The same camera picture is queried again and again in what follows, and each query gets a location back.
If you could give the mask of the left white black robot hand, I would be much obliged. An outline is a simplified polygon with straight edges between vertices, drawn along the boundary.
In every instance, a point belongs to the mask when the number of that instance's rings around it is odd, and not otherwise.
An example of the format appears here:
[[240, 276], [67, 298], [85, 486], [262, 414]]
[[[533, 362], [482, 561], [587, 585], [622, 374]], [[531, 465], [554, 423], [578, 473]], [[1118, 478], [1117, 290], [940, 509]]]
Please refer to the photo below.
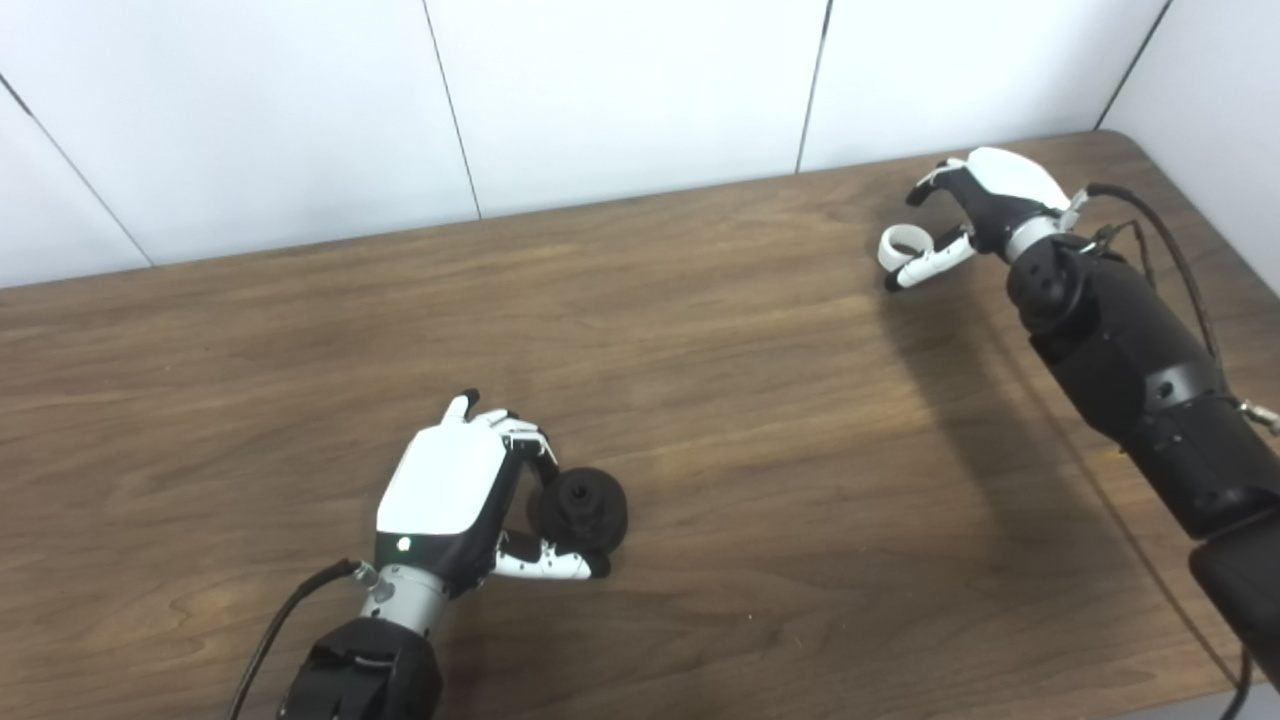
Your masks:
[[607, 553], [509, 532], [504, 523], [521, 477], [543, 489], [561, 477], [547, 433], [499, 407], [479, 415], [480, 393], [460, 391], [442, 419], [410, 441], [378, 505], [374, 565], [435, 577], [456, 600], [492, 574], [518, 579], [603, 579]]

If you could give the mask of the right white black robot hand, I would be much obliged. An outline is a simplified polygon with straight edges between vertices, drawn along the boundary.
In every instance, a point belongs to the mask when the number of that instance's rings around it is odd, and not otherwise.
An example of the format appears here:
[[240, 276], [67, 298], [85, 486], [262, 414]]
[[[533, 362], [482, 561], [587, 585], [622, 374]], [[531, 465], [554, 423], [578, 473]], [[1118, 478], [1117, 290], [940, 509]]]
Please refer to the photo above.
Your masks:
[[1041, 164], [997, 147], [942, 160], [911, 187], [905, 202], [919, 208], [940, 191], [956, 201], [965, 220], [938, 238], [918, 225], [884, 229], [877, 259], [891, 293], [916, 287], [979, 254], [1012, 263], [1038, 241], [1069, 232], [1079, 217], [1078, 202]]

